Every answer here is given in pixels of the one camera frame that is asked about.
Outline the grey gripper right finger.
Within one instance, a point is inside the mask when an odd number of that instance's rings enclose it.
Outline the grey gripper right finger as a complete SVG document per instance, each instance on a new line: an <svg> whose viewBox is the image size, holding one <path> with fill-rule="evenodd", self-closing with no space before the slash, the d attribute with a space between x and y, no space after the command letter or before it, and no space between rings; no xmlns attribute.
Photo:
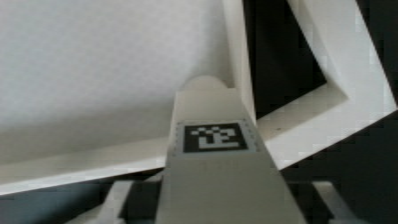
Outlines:
<svg viewBox="0 0 398 224"><path fill-rule="evenodd" d="M330 181L287 183L307 224L369 224L355 215Z"/></svg>

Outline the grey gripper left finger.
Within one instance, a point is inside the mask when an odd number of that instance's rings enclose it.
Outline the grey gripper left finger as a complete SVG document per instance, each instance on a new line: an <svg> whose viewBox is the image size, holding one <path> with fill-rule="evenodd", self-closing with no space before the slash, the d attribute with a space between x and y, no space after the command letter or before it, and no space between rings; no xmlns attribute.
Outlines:
<svg viewBox="0 0 398 224"><path fill-rule="evenodd" d="M63 224L154 224L158 181L117 181L102 203Z"/></svg>

